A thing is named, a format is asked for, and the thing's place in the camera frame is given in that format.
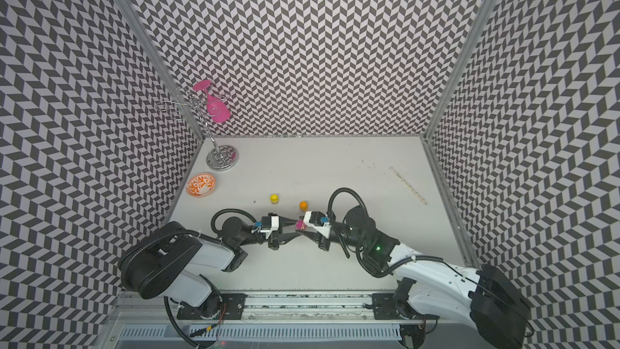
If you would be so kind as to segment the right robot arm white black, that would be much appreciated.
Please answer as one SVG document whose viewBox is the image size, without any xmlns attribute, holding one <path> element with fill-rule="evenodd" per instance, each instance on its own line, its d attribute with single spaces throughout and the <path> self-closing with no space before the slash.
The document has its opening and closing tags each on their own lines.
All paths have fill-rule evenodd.
<svg viewBox="0 0 620 349">
<path fill-rule="evenodd" d="M 446 318 L 476 330 L 495 348 L 520 348 L 533 331 L 531 303 L 499 268 L 465 268 L 424 255 L 378 230 L 361 206 L 342 222 L 307 212 L 296 229 L 322 250 L 339 243 L 374 278 L 395 276 L 395 303 L 405 318 Z"/>
</svg>

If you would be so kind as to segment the pink paint jar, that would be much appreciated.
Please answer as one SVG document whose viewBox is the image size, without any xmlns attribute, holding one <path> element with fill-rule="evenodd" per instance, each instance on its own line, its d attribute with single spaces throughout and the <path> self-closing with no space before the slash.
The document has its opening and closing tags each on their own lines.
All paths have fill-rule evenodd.
<svg viewBox="0 0 620 349">
<path fill-rule="evenodd" d="M 297 230 L 305 230 L 307 226 L 306 226 L 306 224 L 302 220 L 299 220 L 295 224 L 295 227 L 296 227 Z"/>
</svg>

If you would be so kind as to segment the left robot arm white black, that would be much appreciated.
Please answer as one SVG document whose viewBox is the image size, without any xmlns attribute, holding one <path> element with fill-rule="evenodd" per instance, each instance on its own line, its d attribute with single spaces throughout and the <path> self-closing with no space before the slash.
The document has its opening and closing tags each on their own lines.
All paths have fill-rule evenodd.
<svg viewBox="0 0 620 349">
<path fill-rule="evenodd" d="M 121 284 L 143 299 L 167 297 L 210 316 L 221 306 L 221 292 L 206 276 L 190 272 L 190 265 L 235 271 L 247 258 L 244 246 L 279 250 L 299 236 L 284 232 L 296 223 L 274 213 L 257 220 L 240 209 L 223 209 L 212 218 L 213 238 L 171 221 L 124 252 Z"/>
</svg>

